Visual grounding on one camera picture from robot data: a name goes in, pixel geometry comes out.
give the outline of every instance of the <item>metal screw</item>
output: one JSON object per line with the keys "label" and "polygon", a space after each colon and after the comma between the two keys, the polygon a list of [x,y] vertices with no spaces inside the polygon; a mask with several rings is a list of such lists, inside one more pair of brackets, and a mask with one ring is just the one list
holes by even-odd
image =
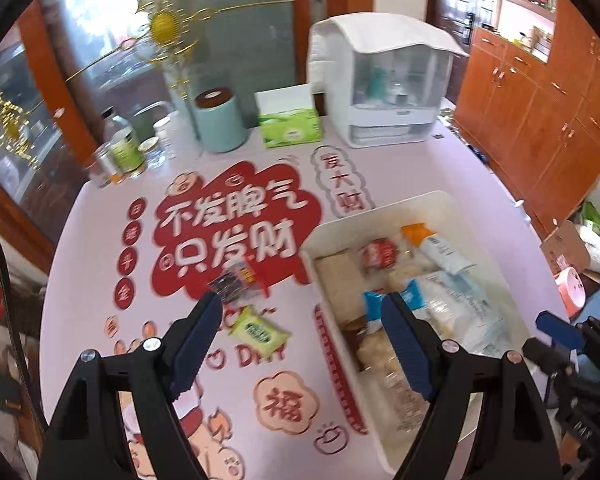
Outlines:
{"label": "metal screw", "polygon": [[520,355],[515,350],[509,350],[507,352],[507,359],[510,362],[512,362],[513,364],[517,365],[517,364],[520,364],[522,362],[522,355]]}
{"label": "metal screw", "polygon": [[80,354],[80,360],[88,363],[89,361],[93,361],[96,357],[96,351],[94,349],[89,348],[88,350],[84,350]]}
{"label": "metal screw", "polygon": [[453,339],[445,339],[442,342],[442,349],[450,354],[455,354],[460,349],[460,345]]}
{"label": "metal screw", "polygon": [[144,348],[148,352],[153,352],[154,350],[157,350],[158,348],[160,348],[161,344],[162,344],[162,341],[160,341],[159,338],[150,337],[144,343],[142,343],[142,348]]}

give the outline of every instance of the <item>green tissue box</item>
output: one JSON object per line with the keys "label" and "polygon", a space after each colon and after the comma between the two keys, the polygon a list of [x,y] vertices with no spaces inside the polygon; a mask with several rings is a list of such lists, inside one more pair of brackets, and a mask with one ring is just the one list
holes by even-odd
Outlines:
{"label": "green tissue box", "polygon": [[262,115],[260,131],[267,148],[316,142],[322,138],[320,118],[313,108]]}
{"label": "green tissue box", "polygon": [[320,117],[307,84],[257,92],[260,132],[266,148],[317,142]]}

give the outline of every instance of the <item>white appliance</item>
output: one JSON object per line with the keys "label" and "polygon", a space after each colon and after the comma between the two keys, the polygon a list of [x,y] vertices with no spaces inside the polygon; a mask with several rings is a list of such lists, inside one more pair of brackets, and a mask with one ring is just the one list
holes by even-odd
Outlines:
{"label": "white appliance", "polygon": [[307,74],[326,93],[327,114],[354,148],[426,139],[446,93],[453,56],[448,32],[409,16],[344,14],[310,31]]}

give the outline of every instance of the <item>pink tablecloth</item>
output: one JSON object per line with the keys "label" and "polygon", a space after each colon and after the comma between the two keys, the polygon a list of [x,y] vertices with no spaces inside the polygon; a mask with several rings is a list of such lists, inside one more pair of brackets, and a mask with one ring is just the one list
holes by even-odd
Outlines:
{"label": "pink tablecloth", "polygon": [[[298,249],[321,222],[444,190],[497,261],[532,333],[541,310],[564,316],[538,239],[487,169],[440,124],[417,144],[352,150],[320,143],[175,159],[120,186],[84,186],[48,282],[42,323],[43,405],[50,420],[79,353],[125,351],[186,316],[227,262],[253,256],[270,285],[258,313],[292,333],[262,360],[223,328],[196,389],[177,407],[209,476],[223,480],[388,478],[346,380],[332,362],[314,286]],[[125,425],[151,475],[132,407]]]}

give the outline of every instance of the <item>teal canister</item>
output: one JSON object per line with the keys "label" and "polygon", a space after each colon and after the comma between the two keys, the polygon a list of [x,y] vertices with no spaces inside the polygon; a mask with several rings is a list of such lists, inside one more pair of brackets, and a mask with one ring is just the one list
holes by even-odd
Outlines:
{"label": "teal canister", "polygon": [[205,90],[195,99],[193,115],[202,146],[225,153],[243,145],[249,131],[242,125],[235,95],[228,88]]}

